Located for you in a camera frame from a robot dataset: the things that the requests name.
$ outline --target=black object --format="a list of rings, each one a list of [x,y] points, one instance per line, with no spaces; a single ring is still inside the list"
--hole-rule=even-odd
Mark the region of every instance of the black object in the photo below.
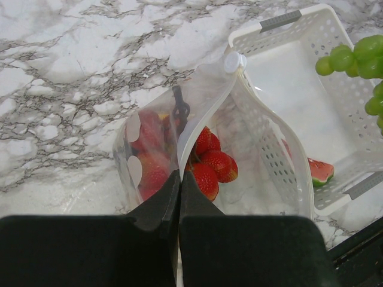
[[[329,250],[342,286],[383,286],[383,218]]]
[[[126,216],[0,221],[1,287],[175,286],[179,171]]]
[[[224,216],[182,184],[184,286],[340,286],[315,224],[297,216]]]
[[[185,287],[382,282],[383,219],[326,252],[310,220],[223,215],[178,173],[126,216],[3,218],[0,286],[175,287],[179,220]]]
[[[172,112],[174,119],[179,119],[180,123],[177,126],[177,135],[179,136],[187,124],[187,117],[190,113],[190,105],[186,103],[182,96],[182,90],[180,86],[174,86],[172,88],[175,106]]]

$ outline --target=grape bunch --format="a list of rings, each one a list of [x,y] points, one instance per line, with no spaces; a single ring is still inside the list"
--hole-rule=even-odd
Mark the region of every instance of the grape bunch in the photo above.
[[[334,71],[346,72],[350,78],[383,79],[383,35],[365,37],[356,43],[354,51],[347,45],[335,47],[329,56],[317,61],[318,75],[328,76]],[[366,113],[378,116],[383,135],[383,81],[373,90],[373,97],[364,106]]]

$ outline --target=white marble surface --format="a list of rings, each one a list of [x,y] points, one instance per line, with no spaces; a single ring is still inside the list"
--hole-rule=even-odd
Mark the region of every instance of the white marble surface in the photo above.
[[[381,0],[0,0],[0,216],[129,210],[116,130],[229,33],[325,2],[351,40],[383,33]],[[383,215],[381,187],[326,218],[331,248]]]

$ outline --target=strawberry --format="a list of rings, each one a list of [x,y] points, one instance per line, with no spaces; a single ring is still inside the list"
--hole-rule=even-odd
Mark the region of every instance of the strawberry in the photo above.
[[[220,151],[221,150],[220,140],[213,133],[211,133],[210,144],[209,144],[208,150],[209,151]]]
[[[209,165],[214,169],[218,181],[222,181],[228,176],[232,169],[230,157],[222,151],[207,151],[199,157],[202,163]]]
[[[210,200],[213,201],[218,194],[219,186],[217,175],[214,170],[207,164],[193,163],[191,166],[194,178],[201,192]]]
[[[158,188],[144,188],[138,187],[139,193],[144,201],[149,199],[153,194],[158,191]]]
[[[224,177],[220,182],[226,183],[226,182],[232,182],[238,177],[238,166],[237,163],[235,162],[234,158],[228,155],[230,157],[231,162],[232,162],[232,168],[230,169],[229,174]]]
[[[139,137],[135,142],[131,142],[132,148],[138,151],[149,151],[151,149],[161,149],[164,145],[162,122],[157,113],[151,110],[143,110],[138,113],[141,126]]]
[[[199,134],[196,141],[196,154],[203,154],[208,150],[211,140],[211,132],[208,127],[204,127],[201,133]]]
[[[161,152],[140,153],[137,155],[142,165],[140,186],[159,190],[170,174],[170,161]]]

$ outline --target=clear plastic bag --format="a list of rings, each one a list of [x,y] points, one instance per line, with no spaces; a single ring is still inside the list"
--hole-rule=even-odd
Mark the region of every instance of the clear plastic bag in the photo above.
[[[244,56],[231,52],[201,65],[126,120],[113,153],[131,208],[159,190],[173,170],[182,178],[208,126],[238,165],[238,177],[219,184],[216,206],[227,214],[312,218],[305,153],[288,126],[253,95],[243,77],[245,64]]]

